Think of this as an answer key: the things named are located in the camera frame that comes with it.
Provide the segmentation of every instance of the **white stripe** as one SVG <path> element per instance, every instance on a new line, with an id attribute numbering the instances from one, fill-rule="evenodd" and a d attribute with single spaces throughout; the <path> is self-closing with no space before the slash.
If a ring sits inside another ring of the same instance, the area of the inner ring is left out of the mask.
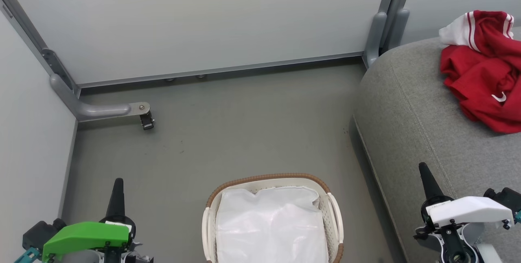
<path id="1" fill-rule="evenodd" d="M 514 27 L 514 17 L 513 16 L 510 16 L 510 17 L 512 18 L 512 20 L 510 21 L 510 24 L 508 24 L 508 27 L 510 27 L 510 32 L 508 32 L 507 35 L 508 35 L 508 38 L 514 39 L 514 33 L 512 33 L 512 27 Z"/>
<path id="2" fill-rule="evenodd" d="M 498 102 L 505 102 L 506 101 L 506 95 L 505 95 L 505 92 L 502 92 L 503 96 L 501 98 L 499 98 L 498 96 L 492 94 L 492 97 L 497 100 Z"/>
<path id="3" fill-rule="evenodd" d="M 503 35 L 506 38 L 510 38 L 506 31 L 508 30 L 508 21 L 510 20 L 510 15 L 506 14 L 505 22 L 503 23 Z"/>
<path id="4" fill-rule="evenodd" d="M 476 42 L 474 41 L 474 33 L 476 31 L 476 20 L 474 20 L 474 12 L 471 11 L 470 12 L 470 17 L 471 17 L 471 47 L 474 48 L 474 50 L 476 50 L 477 52 L 480 52 L 480 50 L 478 49 L 478 46 L 476 46 Z"/>

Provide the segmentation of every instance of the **gray metal bracket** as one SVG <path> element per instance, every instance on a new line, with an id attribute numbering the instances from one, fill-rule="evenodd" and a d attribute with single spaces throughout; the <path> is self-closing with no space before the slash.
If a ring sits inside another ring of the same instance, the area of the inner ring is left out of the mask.
<path id="1" fill-rule="evenodd" d="M 380 46 L 383 48 L 383 52 L 391 49 L 389 46 L 396 46 L 396 42 L 400 42 L 402 35 L 398 35 L 398 31 L 394 31 L 393 28 L 400 27 L 400 25 L 405 25 L 407 23 L 407 18 L 409 18 L 409 15 L 407 14 L 406 18 L 404 18 L 405 14 L 403 13 L 405 11 L 405 2 L 407 0 L 391 0 L 391 3 L 389 4 L 389 9 L 387 9 L 387 14 L 389 15 L 389 18 L 387 19 L 387 23 L 385 24 L 385 28 L 383 30 L 383 36 L 381 38 Z M 405 22 L 398 22 L 396 23 L 396 20 L 404 20 Z"/>
<path id="2" fill-rule="evenodd" d="M 63 79 L 57 75 L 50 76 L 50 86 L 76 117 L 78 122 L 103 120 L 105 118 L 121 118 L 123 116 L 139 115 L 143 129 L 154 127 L 148 102 L 135 102 L 119 105 L 88 105 L 81 102 Z"/>
<path id="3" fill-rule="evenodd" d="M 389 34 L 387 35 L 387 40 L 383 44 L 382 52 L 400 46 L 410 13 L 408 9 L 399 9 L 396 12 L 394 21 L 389 29 Z"/>
<path id="4" fill-rule="evenodd" d="M 367 42 L 362 56 L 366 68 L 370 68 L 372 63 L 376 61 L 380 55 L 380 41 L 386 20 L 387 14 L 384 11 L 380 11 L 380 13 L 374 15 L 372 18 L 371 28 L 369 29 L 369 35 L 367 36 Z"/>
<path id="5" fill-rule="evenodd" d="M 65 82 L 65 85 L 69 87 L 70 90 L 76 94 L 78 92 L 78 86 L 74 84 L 74 81 L 72 81 L 72 78 L 70 77 L 67 70 L 65 70 L 65 67 L 63 64 L 61 64 L 60 59 L 58 58 L 58 55 L 54 51 L 52 51 L 49 48 L 43 48 L 42 51 L 43 59 L 47 62 L 47 64 L 50 66 L 50 69 L 60 76 L 60 78 Z"/>

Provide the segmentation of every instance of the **gray sofa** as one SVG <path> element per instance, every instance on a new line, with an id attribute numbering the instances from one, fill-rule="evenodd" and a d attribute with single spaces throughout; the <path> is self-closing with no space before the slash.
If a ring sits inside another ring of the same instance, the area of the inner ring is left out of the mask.
<path id="1" fill-rule="evenodd" d="M 521 38 L 521 28 L 514 28 Z M 390 50 L 361 81 L 354 118 L 409 263 L 433 263 L 438 254 L 413 239 L 425 200 L 418 163 L 428 164 L 453 198 L 482 196 L 490 187 L 521 191 L 521 133 L 502 135 L 463 115 L 443 85 L 438 38 Z M 487 227 L 505 263 L 521 257 L 521 227 Z"/>

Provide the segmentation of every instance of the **white laundry basket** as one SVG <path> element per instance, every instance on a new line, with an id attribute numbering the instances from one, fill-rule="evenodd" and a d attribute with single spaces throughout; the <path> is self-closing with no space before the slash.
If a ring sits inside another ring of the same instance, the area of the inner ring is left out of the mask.
<path id="1" fill-rule="evenodd" d="M 203 214 L 203 250 L 208 263 L 218 263 L 215 219 L 225 189 L 247 189 L 255 194 L 261 189 L 287 186 L 305 186 L 317 191 L 320 200 L 318 208 L 324 219 L 329 263 L 340 263 L 344 252 L 344 225 L 337 201 L 323 181 L 305 173 L 258 175 L 227 182 L 218 187 L 208 199 Z"/>

